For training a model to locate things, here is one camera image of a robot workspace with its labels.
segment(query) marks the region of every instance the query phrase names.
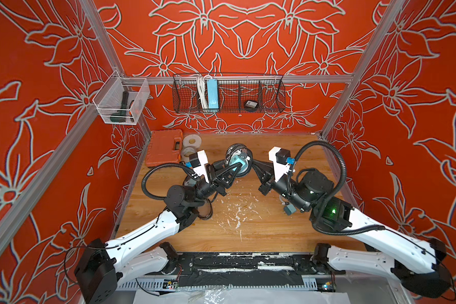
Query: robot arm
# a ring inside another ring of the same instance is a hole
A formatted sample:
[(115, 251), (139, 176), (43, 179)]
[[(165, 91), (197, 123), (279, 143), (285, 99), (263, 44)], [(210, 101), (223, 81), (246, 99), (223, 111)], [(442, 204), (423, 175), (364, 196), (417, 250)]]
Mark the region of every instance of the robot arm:
[[(234, 152), (237, 159), (249, 158), (246, 153), (240, 153), (241, 149)], [(195, 184), (171, 186), (165, 197), (149, 193), (145, 188), (148, 177), (156, 170), (170, 166), (182, 168)], [(169, 243), (142, 252), (187, 228), (197, 217), (202, 218), (198, 208), (211, 204), (207, 198), (215, 192), (225, 196), (225, 189), (231, 187), (235, 178), (240, 176), (242, 167), (242, 161), (208, 164), (203, 150), (190, 155), (186, 166), (166, 163), (152, 168), (142, 180), (142, 190), (150, 198), (163, 200), (166, 208), (156, 219), (129, 234), (106, 243), (96, 239), (86, 246), (74, 270), (85, 302), (104, 301), (117, 286), (146, 273), (173, 271), (178, 255)]]
[[(292, 159), (289, 150), (274, 147), (269, 152), (269, 160), (273, 162), (272, 167), (269, 163), (253, 161), (261, 182), (259, 190), (264, 195), (275, 190), (286, 198), (284, 211), (287, 215), (297, 209), (301, 212), (312, 210), (310, 221), (317, 231), (347, 235), (380, 251), (359, 252), (318, 244), (314, 261), (338, 271), (359, 271), (399, 280), (408, 290), (425, 297), (437, 298), (450, 288), (451, 275), (442, 265), (446, 257), (443, 242), (409, 237), (366, 216), (339, 198), (332, 197), (323, 205), (323, 200), (334, 190), (334, 183), (315, 168), (301, 170), (299, 175), (303, 172), (306, 174), (300, 182), (291, 179), (293, 191), (289, 191), (287, 175), (292, 175), (291, 165), (297, 161), (297, 157)], [(369, 227), (374, 228), (360, 232)]]

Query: white tape roll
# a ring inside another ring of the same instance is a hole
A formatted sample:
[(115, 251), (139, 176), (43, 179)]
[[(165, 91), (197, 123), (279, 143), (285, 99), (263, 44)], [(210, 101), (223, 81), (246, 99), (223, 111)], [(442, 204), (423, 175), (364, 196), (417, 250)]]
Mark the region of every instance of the white tape roll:
[(181, 158), (183, 162), (189, 162), (189, 155), (196, 153), (196, 149), (193, 147), (185, 147), (181, 151)]
[(201, 146), (201, 137), (199, 137), (199, 135), (196, 134), (188, 135), (184, 137), (184, 140), (182, 141), (182, 146), (199, 149), (199, 147)]

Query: clear plastic basket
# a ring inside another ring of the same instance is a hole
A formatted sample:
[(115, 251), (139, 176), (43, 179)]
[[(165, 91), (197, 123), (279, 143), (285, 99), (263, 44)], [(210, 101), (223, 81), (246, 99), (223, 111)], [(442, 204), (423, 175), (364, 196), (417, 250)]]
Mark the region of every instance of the clear plastic basket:
[[(122, 102), (124, 91), (128, 92), (125, 103)], [(127, 86), (115, 71), (93, 98), (93, 103), (106, 124), (136, 125), (149, 95), (147, 79), (140, 88)]]

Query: wooden table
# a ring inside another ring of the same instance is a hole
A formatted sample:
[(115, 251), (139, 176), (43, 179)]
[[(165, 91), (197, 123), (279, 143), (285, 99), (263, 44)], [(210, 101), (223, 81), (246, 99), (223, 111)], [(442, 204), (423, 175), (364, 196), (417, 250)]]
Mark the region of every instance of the wooden table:
[[(220, 135), (202, 134), (201, 149), (206, 150), (208, 161), (224, 159), (226, 149), (233, 143), (243, 143), (259, 161), (268, 161), (273, 146), (289, 149), (292, 156), (306, 143), (317, 140), (314, 135)], [(317, 168), (334, 181), (324, 152), (320, 146), (311, 147), (299, 159), (296, 172), (302, 168)], [(154, 219), (163, 210), (163, 201), (147, 198), (140, 181), (148, 172), (144, 165), (123, 215), (117, 237), (139, 228)], [(147, 181), (147, 189), (164, 196), (170, 186), (182, 184), (186, 174), (178, 168), (161, 169)], [(287, 216), (279, 195), (271, 191), (266, 197), (259, 191), (260, 181), (252, 170), (237, 179), (218, 195), (213, 203), (213, 217), (197, 219), (180, 233), (164, 239), (178, 252), (312, 252), (316, 243), (330, 243), (342, 248), (365, 250), (363, 243), (346, 236), (328, 236), (313, 230), (309, 213)]]

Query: teal box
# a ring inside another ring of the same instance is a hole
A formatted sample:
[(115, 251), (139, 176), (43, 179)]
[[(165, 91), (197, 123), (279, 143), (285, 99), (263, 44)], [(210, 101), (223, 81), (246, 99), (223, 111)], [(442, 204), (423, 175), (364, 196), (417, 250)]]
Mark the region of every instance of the teal box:
[(210, 109), (218, 109), (218, 80), (208, 79), (207, 86), (207, 106)]

